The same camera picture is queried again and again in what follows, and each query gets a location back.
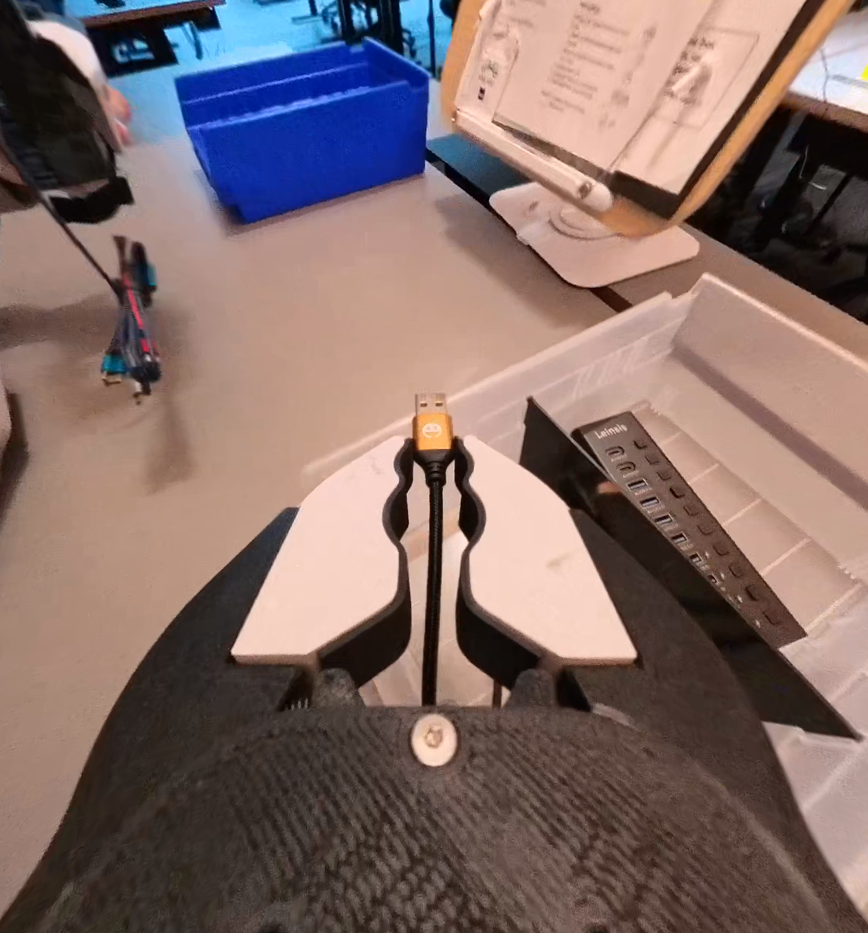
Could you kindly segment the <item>clear plastic bin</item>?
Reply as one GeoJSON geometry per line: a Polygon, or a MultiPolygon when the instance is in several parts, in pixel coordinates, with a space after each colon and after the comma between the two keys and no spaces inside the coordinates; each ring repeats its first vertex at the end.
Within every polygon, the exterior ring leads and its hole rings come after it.
{"type": "Polygon", "coordinates": [[[521,454],[533,397],[573,430],[632,412],[796,619],[783,654],[860,741],[772,727],[815,840],[868,914],[868,360],[710,275],[454,394],[521,454]]]}

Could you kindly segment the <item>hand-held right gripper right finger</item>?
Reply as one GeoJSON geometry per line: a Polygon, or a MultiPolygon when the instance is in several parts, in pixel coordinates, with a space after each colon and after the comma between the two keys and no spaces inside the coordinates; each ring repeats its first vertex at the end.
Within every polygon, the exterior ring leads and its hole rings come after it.
{"type": "Polygon", "coordinates": [[[565,501],[473,435],[458,444],[455,483],[468,661],[501,686],[526,670],[634,666],[639,650],[565,501]]]}

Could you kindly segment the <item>blue plastic bin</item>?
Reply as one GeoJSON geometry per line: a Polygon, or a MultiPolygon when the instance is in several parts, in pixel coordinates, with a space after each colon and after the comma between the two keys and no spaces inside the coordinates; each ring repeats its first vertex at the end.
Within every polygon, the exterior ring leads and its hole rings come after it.
{"type": "Polygon", "coordinates": [[[174,81],[219,203],[246,224],[419,175],[430,79],[376,40],[174,81]]]}

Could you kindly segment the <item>wooden document stand with papers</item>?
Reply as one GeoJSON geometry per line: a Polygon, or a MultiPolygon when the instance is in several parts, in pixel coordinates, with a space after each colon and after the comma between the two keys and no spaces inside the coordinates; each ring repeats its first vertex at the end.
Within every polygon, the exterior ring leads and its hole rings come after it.
{"type": "Polygon", "coordinates": [[[847,1],[462,2],[444,120],[529,179],[490,199],[593,289],[697,257],[725,181],[847,1]]]}

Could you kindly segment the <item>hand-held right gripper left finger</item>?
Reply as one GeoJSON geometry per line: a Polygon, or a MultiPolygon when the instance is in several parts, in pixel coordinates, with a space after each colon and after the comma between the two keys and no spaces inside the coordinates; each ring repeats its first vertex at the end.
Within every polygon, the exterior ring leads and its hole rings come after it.
{"type": "Polygon", "coordinates": [[[350,461],[295,512],[230,650],[243,666],[345,670],[363,686],[412,634],[408,493],[413,443],[392,437],[350,461]]]}

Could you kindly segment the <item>person's left hand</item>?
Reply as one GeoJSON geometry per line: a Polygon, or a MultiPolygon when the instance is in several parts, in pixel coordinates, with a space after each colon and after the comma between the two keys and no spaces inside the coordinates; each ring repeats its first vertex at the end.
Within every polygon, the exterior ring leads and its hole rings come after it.
{"type": "Polygon", "coordinates": [[[104,106],[119,145],[121,147],[130,146],[132,143],[130,125],[134,120],[134,113],[129,101],[121,91],[113,87],[105,85],[104,106]]]}

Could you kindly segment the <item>black usb cable orange plug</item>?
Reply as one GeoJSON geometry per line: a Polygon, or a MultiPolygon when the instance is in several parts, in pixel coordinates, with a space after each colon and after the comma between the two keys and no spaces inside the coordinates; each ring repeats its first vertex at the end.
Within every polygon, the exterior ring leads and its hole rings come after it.
{"type": "Polygon", "coordinates": [[[425,605],[425,640],[421,663],[421,702],[437,704],[443,586],[444,487],[454,459],[454,429],[446,396],[420,393],[413,419],[414,461],[428,487],[428,568],[425,605]]]}

